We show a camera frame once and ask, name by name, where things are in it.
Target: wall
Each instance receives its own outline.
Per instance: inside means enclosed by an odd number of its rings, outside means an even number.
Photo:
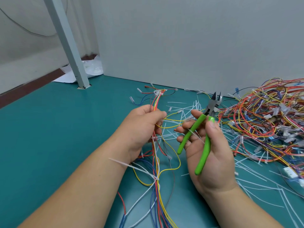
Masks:
[[[99,53],[90,3],[62,0],[81,56]],[[0,0],[0,7],[25,28],[43,35],[56,33],[43,0]],[[58,36],[27,33],[0,11],[0,93],[39,78],[68,60]]]
[[[105,75],[232,93],[304,73],[304,0],[91,0]]]

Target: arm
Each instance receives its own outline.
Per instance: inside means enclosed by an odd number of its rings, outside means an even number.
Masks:
[[[109,158],[130,163],[149,140],[163,111],[145,105],[134,109],[116,132],[95,150],[65,183],[19,228],[103,227],[126,167]]]
[[[192,110],[198,118],[202,113]],[[195,121],[187,121],[176,129],[186,134]],[[239,188],[234,177],[234,157],[229,144],[217,123],[204,121],[197,129],[201,139],[206,133],[211,140],[211,152],[202,173],[199,176],[194,170],[202,155],[203,143],[192,135],[185,145],[190,177],[204,197],[221,228],[282,228],[268,213],[260,208]],[[177,138],[182,142],[183,136]]]

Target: white partition panel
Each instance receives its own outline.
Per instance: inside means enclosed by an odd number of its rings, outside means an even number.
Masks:
[[[91,0],[105,75],[222,91],[304,77],[304,0]]]

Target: plier handle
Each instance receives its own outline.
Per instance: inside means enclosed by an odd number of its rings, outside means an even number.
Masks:
[[[216,99],[216,92],[212,95],[211,99],[208,102],[208,105],[206,107],[205,112],[200,115],[200,117],[196,120],[196,122],[192,125],[192,127],[190,128],[190,131],[188,131],[185,136],[183,141],[181,142],[178,150],[177,150],[177,154],[181,154],[181,152],[183,151],[183,148],[187,142],[187,140],[190,138],[190,136],[192,135],[192,133],[200,126],[200,124],[208,117],[208,121],[212,121],[214,122],[214,116],[215,113],[218,111],[218,107],[222,102],[222,96],[221,93],[218,96],[218,99]],[[203,168],[204,165],[206,163],[207,157],[209,156],[210,153],[210,148],[211,148],[211,143],[210,143],[210,138],[208,137],[208,134],[206,134],[206,139],[205,139],[205,144],[204,144],[204,150],[202,153],[202,157],[195,169],[195,174],[199,175]]]

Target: brown baseboard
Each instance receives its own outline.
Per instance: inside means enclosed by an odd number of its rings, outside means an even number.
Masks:
[[[82,60],[93,60],[96,57],[96,54],[85,55],[82,57]],[[9,91],[6,91],[0,94],[0,109],[2,107],[11,104],[12,102],[28,95],[29,93],[45,86],[46,84],[50,83],[51,81],[61,77],[64,75],[64,72],[61,69],[56,69],[40,78],[37,78],[33,81],[28,83],[19,85]]]

